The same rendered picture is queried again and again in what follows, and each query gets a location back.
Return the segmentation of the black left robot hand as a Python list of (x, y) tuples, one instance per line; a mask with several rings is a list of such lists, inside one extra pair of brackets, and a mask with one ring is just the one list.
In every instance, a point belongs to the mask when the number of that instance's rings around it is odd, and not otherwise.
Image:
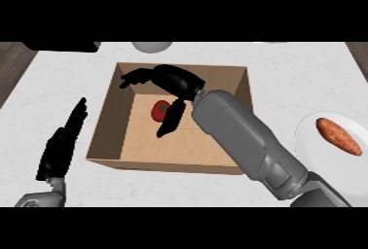
[(47, 140), (35, 173), (37, 181), (45, 181), (53, 177), (65, 177), (72, 162), (75, 144), (85, 117), (85, 98), (82, 97), (72, 110), (66, 124), (56, 129)]

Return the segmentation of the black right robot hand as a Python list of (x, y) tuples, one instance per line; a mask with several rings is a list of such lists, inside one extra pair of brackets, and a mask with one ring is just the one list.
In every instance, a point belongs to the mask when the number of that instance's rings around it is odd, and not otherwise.
[(180, 124), (184, 113), (184, 101), (192, 101), (204, 89), (204, 81), (184, 69), (174, 65), (159, 64), (152, 69), (137, 68), (121, 76), (119, 88), (137, 83), (152, 82), (177, 99), (168, 107), (164, 121), (156, 131), (161, 138), (171, 133)]

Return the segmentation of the red tomato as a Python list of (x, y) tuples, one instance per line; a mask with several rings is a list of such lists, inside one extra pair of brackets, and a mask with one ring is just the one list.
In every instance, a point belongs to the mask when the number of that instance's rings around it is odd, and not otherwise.
[(150, 118), (156, 123), (161, 123), (165, 118), (170, 103), (165, 100), (158, 100), (152, 106)]

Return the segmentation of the brown cardboard box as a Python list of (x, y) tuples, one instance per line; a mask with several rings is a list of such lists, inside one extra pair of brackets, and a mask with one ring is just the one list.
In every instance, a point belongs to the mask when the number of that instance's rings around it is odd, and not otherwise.
[(85, 159), (112, 168), (239, 175), (236, 163), (192, 120), (190, 106), (176, 131), (156, 135), (153, 104), (177, 97), (150, 82), (121, 86), (124, 74), (153, 67), (152, 63), (116, 64)]

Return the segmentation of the white plate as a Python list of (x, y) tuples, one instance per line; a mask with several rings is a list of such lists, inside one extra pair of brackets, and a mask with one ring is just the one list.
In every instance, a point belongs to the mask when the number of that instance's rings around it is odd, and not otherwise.
[[(359, 145), (362, 155), (354, 156), (322, 137), (316, 121), (325, 118), (347, 132)], [(368, 128), (343, 115), (319, 112), (307, 115), (294, 133), (295, 157), (354, 207), (368, 207)]]

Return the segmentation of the grey round bowl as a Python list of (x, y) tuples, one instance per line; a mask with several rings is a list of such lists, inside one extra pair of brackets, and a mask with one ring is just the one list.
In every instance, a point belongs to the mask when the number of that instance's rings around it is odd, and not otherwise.
[(143, 53), (159, 53), (171, 46), (171, 42), (133, 42), (131, 44)]

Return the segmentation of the black appliance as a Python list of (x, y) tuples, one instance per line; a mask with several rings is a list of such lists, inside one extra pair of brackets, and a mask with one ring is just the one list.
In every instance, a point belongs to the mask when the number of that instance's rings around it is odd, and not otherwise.
[(96, 53), (99, 42), (25, 42), (34, 51)]

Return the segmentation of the orange sweet potato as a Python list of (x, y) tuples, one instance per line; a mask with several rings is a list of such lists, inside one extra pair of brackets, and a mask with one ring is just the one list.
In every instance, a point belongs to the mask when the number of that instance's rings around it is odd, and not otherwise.
[(316, 120), (316, 129), (323, 139), (344, 152), (353, 156), (362, 155), (357, 142), (341, 128), (341, 126), (326, 118)]

